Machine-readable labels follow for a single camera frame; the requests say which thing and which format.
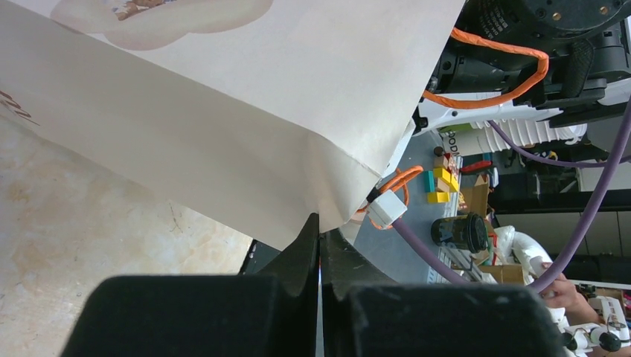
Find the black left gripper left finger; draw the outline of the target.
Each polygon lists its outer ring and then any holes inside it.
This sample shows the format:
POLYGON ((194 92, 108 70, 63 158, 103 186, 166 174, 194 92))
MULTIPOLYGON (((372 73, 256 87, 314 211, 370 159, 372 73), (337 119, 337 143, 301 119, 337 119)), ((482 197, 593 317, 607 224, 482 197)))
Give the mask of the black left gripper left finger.
POLYGON ((264 327, 267 356, 316 353, 319 236, 319 215, 312 213, 295 240, 258 272, 273 287, 264 327))

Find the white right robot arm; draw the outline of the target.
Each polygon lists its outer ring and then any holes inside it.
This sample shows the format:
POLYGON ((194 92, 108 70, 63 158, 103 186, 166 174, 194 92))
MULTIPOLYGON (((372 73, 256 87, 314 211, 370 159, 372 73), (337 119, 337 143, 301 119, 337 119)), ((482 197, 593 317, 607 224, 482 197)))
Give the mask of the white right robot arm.
POLYGON ((412 118, 417 133, 487 120, 580 123, 630 83, 628 1, 466 1, 412 118))

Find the colourful wooden blocks pile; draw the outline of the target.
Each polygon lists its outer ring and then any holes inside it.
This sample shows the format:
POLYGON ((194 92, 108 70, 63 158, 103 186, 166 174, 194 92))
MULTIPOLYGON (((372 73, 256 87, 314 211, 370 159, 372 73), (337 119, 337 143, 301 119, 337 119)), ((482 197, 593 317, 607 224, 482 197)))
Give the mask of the colourful wooden blocks pile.
POLYGON ((460 205, 464 203, 460 191, 459 167, 455 157, 443 147, 433 149, 434 161, 431 169, 423 173, 423 183, 429 204, 446 204, 452 196, 460 205))

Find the white paper cup stack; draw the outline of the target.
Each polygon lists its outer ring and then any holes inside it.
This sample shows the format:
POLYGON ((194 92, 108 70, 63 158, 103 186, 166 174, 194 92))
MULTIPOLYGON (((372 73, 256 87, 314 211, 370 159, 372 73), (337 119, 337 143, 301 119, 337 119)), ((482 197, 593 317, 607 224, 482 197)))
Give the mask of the white paper cup stack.
MULTIPOLYGON (((552 141, 573 145, 582 139, 588 128, 585 123, 551 128, 548 121, 522 119, 499 120, 496 124, 519 147, 552 141)), ((486 121, 446 126, 439 133, 443 148, 453 155, 477 155, 511 148, 486 121)))

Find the person hand in background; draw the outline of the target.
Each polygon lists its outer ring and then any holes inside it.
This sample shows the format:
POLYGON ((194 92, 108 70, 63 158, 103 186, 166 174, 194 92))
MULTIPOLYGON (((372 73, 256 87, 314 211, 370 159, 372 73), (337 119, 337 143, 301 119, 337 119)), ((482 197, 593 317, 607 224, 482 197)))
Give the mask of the person hand in background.
POLYGON ((589 305, 588 301, 576 289, 576 286, 568 280, 564 274, 560 274, 547 288, 540 292, 548 308, 563 308, 565 316, 572 325, 600 323, 598 313, 589 305))

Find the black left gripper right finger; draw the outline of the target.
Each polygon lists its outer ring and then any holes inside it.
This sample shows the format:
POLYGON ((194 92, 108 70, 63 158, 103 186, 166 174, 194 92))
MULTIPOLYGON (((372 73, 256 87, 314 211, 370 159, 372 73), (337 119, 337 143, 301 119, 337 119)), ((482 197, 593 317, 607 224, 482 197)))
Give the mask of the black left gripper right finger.
POLYGON ((362 333, 369 327, 359 293, 394 284, 358 252, 340 230, 320 236, 322 327, 325 356, 361 356, 362 333))

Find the teddy bear paper bag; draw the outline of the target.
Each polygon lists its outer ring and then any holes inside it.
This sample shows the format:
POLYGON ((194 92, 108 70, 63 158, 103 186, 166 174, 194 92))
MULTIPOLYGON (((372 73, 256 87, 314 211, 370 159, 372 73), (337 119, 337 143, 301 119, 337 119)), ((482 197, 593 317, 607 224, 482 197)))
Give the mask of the teddy bear paper bag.
POLYGON ((392 173, 465 1, 3 1, 38 136, 282 249, 392 173))

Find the background lidded coffee cup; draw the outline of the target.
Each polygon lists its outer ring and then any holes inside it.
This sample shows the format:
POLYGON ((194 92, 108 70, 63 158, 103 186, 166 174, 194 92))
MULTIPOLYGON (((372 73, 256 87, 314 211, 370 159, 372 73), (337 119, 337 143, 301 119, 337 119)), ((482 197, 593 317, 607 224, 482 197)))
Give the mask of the background lidded coffee cup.
POLYGON ((437 219, 431 226, 432 241, 439 246, 477 254, 489 248, 485 219, 477 213, 437 219))

